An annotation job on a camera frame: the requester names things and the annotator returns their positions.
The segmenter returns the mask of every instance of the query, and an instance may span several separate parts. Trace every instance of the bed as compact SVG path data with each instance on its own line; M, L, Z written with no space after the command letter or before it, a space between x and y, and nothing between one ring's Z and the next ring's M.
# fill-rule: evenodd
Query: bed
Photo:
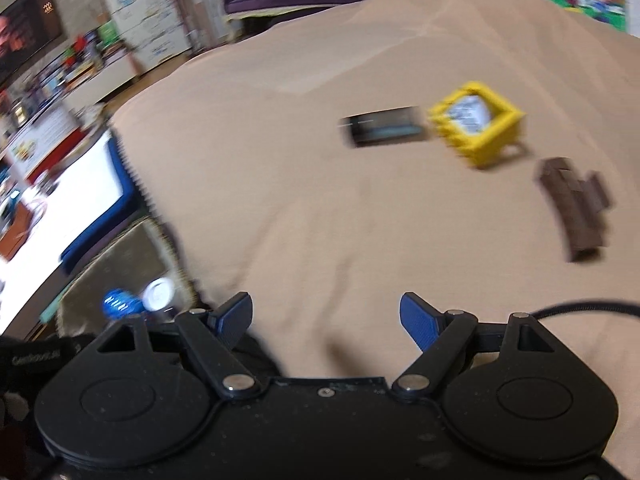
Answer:
M129 163L207 299L254 299L254 333L298 376L395 378L418 355L411 290L483 321L640 299L640 41L547 0L364 0L198 56L123 106ZM352 148L341 118L425 111L469 80L526 116L523 156L467 167L437 136ZM600 258L565 259L539 160L598 170ZM613 389L606 457L640 477L640 322L545 321Z

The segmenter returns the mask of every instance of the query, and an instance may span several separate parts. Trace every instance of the floor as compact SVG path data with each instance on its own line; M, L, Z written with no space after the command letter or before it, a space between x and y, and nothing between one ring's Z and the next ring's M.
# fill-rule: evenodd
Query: floor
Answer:
M144 89L149 88L154 83L157 83L161 79L167 77L176 69L184 65L187 60L188 56L186 54L180 54L180 56L172 57L171 59L162 63L162 65L157 66L155 69L147 72L145 75L140 77L137 82L125 86L116 95L114 95L114 97L107 101L108 113L113 114L129 99L131 99L135 95L138 95Z

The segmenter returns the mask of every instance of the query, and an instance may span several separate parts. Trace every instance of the yellow 3d printed frame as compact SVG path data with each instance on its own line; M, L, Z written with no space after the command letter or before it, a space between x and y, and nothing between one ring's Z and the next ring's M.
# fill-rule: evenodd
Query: yellow 3d printed frame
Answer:
M447 115L447 110L453 103L468 95L480 97L486 103L492 117L489 125L475 135L465 133ZM438 133L456 148L470 165L484 168L499 158L504 146L517 142L524 113L488 86L478 81L470 81L432 107L429 116Z

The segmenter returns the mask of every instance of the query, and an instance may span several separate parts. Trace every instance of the screw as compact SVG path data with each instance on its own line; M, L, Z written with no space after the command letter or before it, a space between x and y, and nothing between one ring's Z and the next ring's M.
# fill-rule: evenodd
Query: screw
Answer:
M335 395L335 390L331 388L320 388L318 390L318 395L320 397L333 397Z
M233 374L224 378L222 385L230 392L242 392L255 386L255 380L245 374Z
M424 375L407 374L398 379L398 386L406 392L418 392L428 388L430 381Z

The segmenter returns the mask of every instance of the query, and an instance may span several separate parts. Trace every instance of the television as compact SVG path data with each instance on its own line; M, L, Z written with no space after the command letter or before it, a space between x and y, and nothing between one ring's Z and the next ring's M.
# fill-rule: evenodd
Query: television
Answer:
M54 0L16 0L0 12L0 88L62 33Z

